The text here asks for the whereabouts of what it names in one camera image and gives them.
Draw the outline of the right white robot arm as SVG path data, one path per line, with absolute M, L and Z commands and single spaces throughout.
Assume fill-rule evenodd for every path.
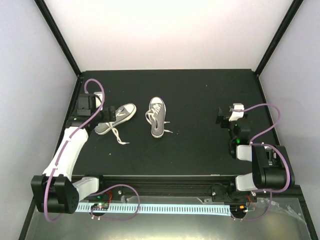
M 248 119 L 247 112 L 260 107 L 274 108 L 278 117 L 272 126 L 251 137 L 252 122 Z M 236 160 L 250 162 L 251 172 L 235 177 L 235 184 L 227 189 L 228 198 L 238 202 L 249 191 L 282 193 L 294 187 L 296 179 L 286 147 L 254 142 L 278 124 L 281 117 L 279 108 L 270 103 L 260 103 L 248 108 L 241 103 L 234 103 L 229 111 L 229 115 L 224 115 L 222 109 L 218 108 L 216 123 L 228 130 L 229 154 Z

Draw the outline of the grey sneaker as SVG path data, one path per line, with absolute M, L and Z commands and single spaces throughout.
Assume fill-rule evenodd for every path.
M 124 142 L 121 140 L 119 131 L 116 129 L 116 126 L 129 121 L 135 115 L 136 111 L 137 107 L 133 103 L 127 103 L 120 106 L 115 111 L 115 121 L 99 123 L 98 126 L 94 129 L 95 133 L 102 136 L 107 134 L 108 132 L 112 132 L 120 145 L 129 144 L 128 142 Z
M 161 138 L 164 133 L 172 133 L 172 131 L 165 129 L 165 124 L 170 123 L 165 120 L 166 111 L 166 105 L 160 97 L 155 96 L 150 100 L 145 118 L 151 125 L 151 135 L 156 139 Z

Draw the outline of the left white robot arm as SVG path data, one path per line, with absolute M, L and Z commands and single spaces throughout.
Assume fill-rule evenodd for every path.
M 104 107 L 104 94 L 80 94 L 67 120 L 63 139 L 52 161 L 41 175 L 31 180 L 37 210 L 42 213 L 73 214 L 80 201 L 92 195 L 103 199 L 108 192 L 98 177 L 85 176 L 72 182 L 73 170 L 90 133 L 99 123 L 115 121 L 116 109 Z

